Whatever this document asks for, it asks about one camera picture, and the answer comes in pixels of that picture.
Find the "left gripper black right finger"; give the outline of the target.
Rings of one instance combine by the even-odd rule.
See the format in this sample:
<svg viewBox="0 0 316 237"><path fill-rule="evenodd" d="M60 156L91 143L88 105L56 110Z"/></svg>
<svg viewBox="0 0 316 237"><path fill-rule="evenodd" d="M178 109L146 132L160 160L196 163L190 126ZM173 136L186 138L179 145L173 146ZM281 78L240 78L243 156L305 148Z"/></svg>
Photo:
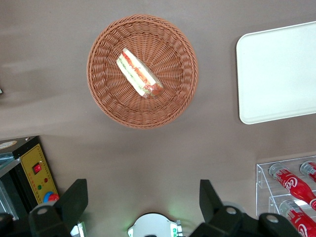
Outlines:
<svg viewBox="0 0 316 237"><path fill-rule="evenodd" d="M224 205L209 180L200 180L199 206L204 218L192 237L257 237L257 221Z"/></svg>

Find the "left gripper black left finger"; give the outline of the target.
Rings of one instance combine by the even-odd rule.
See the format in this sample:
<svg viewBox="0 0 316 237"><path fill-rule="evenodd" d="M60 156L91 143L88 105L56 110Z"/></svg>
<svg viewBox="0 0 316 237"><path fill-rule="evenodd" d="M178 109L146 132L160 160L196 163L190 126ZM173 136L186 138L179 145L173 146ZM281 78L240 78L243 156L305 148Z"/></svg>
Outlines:
<svg viewBox="0 0 316 237"><path fill-rule="evenodd" d="M87 180L77 179L54 203L42 203L28 217L33 237L69 237L88 205Z"/></svg>

